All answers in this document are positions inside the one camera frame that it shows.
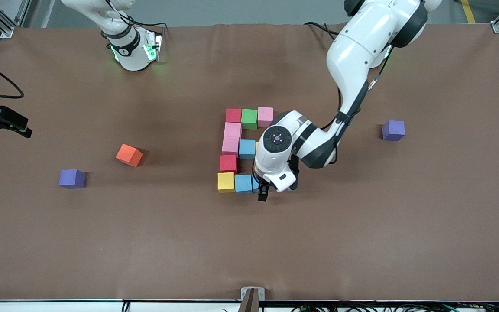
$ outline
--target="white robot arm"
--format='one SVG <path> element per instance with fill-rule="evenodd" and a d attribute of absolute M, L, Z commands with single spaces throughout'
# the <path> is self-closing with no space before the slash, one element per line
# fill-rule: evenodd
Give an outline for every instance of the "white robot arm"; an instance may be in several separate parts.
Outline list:
<path fill-rule="evenodd" d="M 277 116 L 256 150 L 254 176 L 265 201 L 269 185 L 278 192 L 297 187 L 299 159 L 309 168 L 323 168 L 335 156 L 340 139 L 359 112 L 369 88 L 367 74 L 388 45 L 405 47 L 423 31 L 427 13 L 441 0 L 346 0 L 352 19 L 327 52 L 327 67 L 343 102 L 328 130 L 321 130 L 299 112 Z"/>
<path fill-rule="evenodd" d="M 135 0 L 62 0 L 101 28 L 115 59 L 128 71 L 140 71 L 159 56 L 161 35 L 137 26 L 123 10 Z"/>

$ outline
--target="robot control button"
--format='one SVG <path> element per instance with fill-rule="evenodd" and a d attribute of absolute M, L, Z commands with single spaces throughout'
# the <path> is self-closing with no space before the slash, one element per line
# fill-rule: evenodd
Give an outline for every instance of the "robot control button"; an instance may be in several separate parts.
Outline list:
<path fill-rule="evenodd" d="M 287 150 L 292 143 L 292 135 L 282 126 L 271 126 L 263 135 L 263 146 L 271 153 Z"/>

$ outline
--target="brown paper sheet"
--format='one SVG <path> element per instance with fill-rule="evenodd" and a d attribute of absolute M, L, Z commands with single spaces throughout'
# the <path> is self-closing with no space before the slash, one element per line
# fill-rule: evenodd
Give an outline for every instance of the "brown paper sheet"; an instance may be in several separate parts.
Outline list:
<path fill-rule="evenodd" d="M 299 190 L 218 194 L 224 109 L 296 109 L 322 126 L 331 39 L 308 26 L 171 28 L 165 64 L 128 72 L 97 29 L 16 29 L 0 99 L 0 299 L 499 300 L 499 34 L 428 25 L 397 49 L 343 138 Z M 12 92 L 0 78 L 0 91 Z M 384 142 L 388 119 L 407 136 Z M 261 131 L 244 132 L 258 137 Z M 145 153 L 116 160 L 121 144 Z M 245 162 L 247 172 L 251 164 Z M 58 186 L 61 169 L 87 188 Z"/>

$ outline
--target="pink cube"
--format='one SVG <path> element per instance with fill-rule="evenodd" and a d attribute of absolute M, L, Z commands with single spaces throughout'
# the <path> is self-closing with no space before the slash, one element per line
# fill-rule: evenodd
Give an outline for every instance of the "pink cube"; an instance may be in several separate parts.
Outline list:
<path fill-rule="evenodd" d="M 223 155 L 236 155 L 238 157 L 238 144 L 240 138 L 236 136 L 224 136 L 222 138 L 222 154 Z"/>
<path fill-rule="evenodd" d="M 242 124 L 241 123 L 224 123 L 224 137 L 242 138 Z"/>
<path fill-rule="evenodd" d="M 272 107 L 257 108 L 257 126 L 259 128 L 267 128 L 275 118 L 275 110 Z"/>
<path fill-rule="evenodd" d="M 228 123 L 242 122 L 242 109 L 241 108 L 227 108 L 225 121 Z"/>

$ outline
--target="yellow cube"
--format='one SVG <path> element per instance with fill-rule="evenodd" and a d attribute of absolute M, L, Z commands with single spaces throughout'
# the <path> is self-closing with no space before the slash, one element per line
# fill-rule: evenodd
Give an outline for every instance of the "yellow cube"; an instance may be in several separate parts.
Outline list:
<path fill-rule="evenodd" d="M 219 193 L 234 193 L 234 172 L 218 173 L 217 189 Z"/>

